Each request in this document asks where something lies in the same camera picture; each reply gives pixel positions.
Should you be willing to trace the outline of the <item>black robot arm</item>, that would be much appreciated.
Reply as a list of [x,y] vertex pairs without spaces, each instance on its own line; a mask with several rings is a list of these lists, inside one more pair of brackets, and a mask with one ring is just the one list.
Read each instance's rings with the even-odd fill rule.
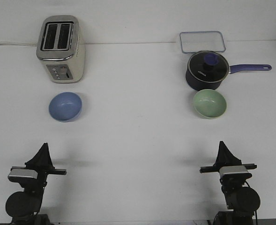
[[256,164],[243,164],[219,142],[218,153],[212,166],[202,166],[200,173],[219,173],[221,191],[225,197],[227,211],[219,211],[212,225],[254,225],[258,224],[257,210],[261,200],[258,193],[249,186],[247,179],[252,177],[249,170],[256,169]]
[[48,143],[43,143],[37,154],[25,166],[13,166],[7,178],[18,183],[23,191],[13,193],[6,201],[6,213],[12,225],[50,225],[47,214],[39,214],[48,175],[66,175],[65,169],[52,164]]

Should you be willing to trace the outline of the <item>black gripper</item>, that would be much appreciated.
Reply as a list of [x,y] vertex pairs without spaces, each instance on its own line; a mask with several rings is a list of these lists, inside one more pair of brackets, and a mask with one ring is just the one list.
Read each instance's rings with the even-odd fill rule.
[[29,169],[38,173],[36,180],[17,182],[23,188],[45,187],[47,185],[48,175],[66,175],[66,169],[55,169],[49,152],[48,143],[44,143],[37,154],[25,163],[25,167],[13,166],[13,169]]
[[242,161],[235,157],[223,141],[219,142],[218,154],[215,166],[202,166],[200,173],[219,173],[220,183],[224,188],[242,187],[246,180],[252,177],[249,170],[256,169],[256,164],[242,164]]

